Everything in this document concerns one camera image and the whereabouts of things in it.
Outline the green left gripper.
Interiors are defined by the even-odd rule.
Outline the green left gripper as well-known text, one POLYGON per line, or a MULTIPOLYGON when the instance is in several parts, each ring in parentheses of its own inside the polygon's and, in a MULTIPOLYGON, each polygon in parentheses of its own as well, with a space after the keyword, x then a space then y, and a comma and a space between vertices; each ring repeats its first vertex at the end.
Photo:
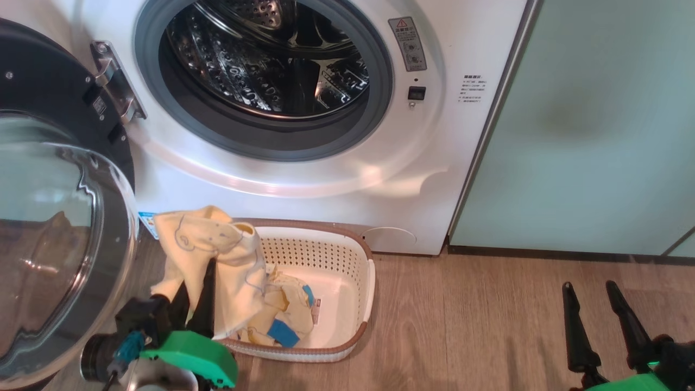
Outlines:
POLYGON ((156 349, 144 349, 141 358, 159 359, 167 364, 193 372, 208 381, 213 388, 231 389, 237 386, 238 364, 231 351, 214 337, 217 260, 210 259, 202 280, 202 290, 191 318, 189 295, 185 282, 166 291, 166 330, 172 331, 156 349))

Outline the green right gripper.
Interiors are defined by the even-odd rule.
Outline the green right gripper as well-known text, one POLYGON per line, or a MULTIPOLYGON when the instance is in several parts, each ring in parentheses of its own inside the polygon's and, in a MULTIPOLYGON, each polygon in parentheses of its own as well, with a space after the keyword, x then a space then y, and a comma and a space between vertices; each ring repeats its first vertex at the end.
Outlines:
MULTIPOLYGON (((608 280, 605 287, 611 309, 621 325, 628 367, 637 373, 651 372, 651 362, 659 360, 653 340, 617 283, 608 280)), ((591 347, 580 317, 580 302, 569 281, 563 284, 563 310, 567 367, 569 371, 582 375, 583 391, 675 391, 675 374, 667 372, 638 374, 620 381, 608 381, 598 371, 602 362, 591 347)))

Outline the pale yellow baby garment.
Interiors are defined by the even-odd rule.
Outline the pale yellow baby garment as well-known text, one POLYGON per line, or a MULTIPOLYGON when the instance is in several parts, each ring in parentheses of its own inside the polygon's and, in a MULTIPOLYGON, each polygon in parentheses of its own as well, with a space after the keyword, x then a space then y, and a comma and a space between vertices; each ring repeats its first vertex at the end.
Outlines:
POLYGON ((153 295, 174 299, 185 285, 189 309, 195 310, 208 263, 215 260, 214 339, 231 337, 263 309, 266 261, 251 224, 208 206, 159 213, 154 225, 167 258, 163 280, 151 288, 153 295))
POLYGON ((314 295, 303 280, 268 269, 262 310, 236 332, 242 342, 294 348, 314 327, 314 295))

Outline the black round washing machine door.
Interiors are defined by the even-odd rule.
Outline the black round washing machine door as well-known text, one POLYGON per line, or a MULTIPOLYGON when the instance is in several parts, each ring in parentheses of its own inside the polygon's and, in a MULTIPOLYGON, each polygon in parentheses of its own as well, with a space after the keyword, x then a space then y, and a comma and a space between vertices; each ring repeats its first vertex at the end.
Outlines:
POLYGON ((134 259, 119 107, 54 40, 0 18, 0 389, 41 389, 109 321, 134 259))

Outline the white perforated laundry basket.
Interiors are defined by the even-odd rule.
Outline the white perforated laundry basket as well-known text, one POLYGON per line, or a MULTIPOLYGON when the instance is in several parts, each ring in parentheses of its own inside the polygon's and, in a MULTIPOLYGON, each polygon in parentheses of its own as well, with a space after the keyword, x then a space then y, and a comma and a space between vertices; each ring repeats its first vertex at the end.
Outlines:
POLYGON ((251 219, 268 269, 307 282, 321 299, 319 324, 294 348, 224 339, 230 351, 271 361, 325 363, 350 356, 367 331, 375 296, 372 252, 362 237, 332 223, 251 219))

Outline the metal door hinge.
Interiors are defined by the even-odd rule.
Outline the metal door hinge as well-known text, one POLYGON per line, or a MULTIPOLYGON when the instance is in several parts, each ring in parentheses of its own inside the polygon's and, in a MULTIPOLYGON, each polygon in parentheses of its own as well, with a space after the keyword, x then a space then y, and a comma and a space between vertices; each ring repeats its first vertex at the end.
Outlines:
POLYGON ((97 86, 106 90, 122 124, 127 125, 135 118, 146 119, 146 109, 142 106, 112 43, 94 40, 90 43, 90 52, 97 66, 95 82, 97 86))

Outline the steel washing machine drum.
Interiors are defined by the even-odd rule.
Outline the steel washing machine drum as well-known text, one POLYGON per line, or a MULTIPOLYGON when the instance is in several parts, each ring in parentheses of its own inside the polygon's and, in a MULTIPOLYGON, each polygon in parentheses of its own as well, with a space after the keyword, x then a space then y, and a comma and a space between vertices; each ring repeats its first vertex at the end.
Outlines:
POLYGON ((315 119, 367 92, 367 65, 332 20, 298 0, 196 0, 165 30, 204 91, 266 118, 315 119))

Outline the white washing machine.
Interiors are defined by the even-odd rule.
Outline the white washing machine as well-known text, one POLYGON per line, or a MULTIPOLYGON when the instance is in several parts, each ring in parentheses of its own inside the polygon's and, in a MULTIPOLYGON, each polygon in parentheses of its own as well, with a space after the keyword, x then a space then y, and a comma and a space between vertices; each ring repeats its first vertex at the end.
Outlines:
POLYGON ((332 223, 373 250, 436 255, 529 0, 298 0, 365 60, 367 92, 315 119, 266 118, 199 86, 166 38, 196 0, 36 0, 35 24, 96 70, 112 43, 147 118, 127 124, 139 211, 214 205, 234 218, 332 223), (412 17, 407 72, 389 19, 412 17))

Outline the blue white energy label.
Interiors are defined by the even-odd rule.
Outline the blue white energy label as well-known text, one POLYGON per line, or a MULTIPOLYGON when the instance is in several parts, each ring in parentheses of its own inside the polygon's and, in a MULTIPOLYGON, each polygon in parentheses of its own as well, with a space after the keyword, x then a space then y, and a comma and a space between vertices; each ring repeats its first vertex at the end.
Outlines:
POLYGON ((139 211, 139 213, 137 214, 144 227, 149 231, 150 235, 154 238, 154 240, 158 241, 159 233, 155 224, 155 216, 157 215, 157 213, 149 211, 139 211))

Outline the mint green cabinet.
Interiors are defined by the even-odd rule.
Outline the mint green cabinet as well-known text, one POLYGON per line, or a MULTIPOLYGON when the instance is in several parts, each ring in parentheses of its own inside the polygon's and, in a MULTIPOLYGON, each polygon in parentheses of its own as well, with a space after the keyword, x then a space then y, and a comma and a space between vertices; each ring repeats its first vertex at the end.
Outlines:
POLYGON ((695 0, 529 0, 454 247, 662 255, 695 226, 695 0))
POLYGON ((662 256, 695 258, 695 226, 668 247, 662 256))

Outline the grey warning sticker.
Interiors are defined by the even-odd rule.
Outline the grey warning sticker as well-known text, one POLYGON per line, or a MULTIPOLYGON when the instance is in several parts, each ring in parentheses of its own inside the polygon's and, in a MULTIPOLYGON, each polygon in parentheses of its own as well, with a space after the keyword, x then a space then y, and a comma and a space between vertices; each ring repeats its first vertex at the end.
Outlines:
POLYGON ((427 70, 424 47, 412 17, 397 17, 388 20, 395 36, 407 72, 427 70))

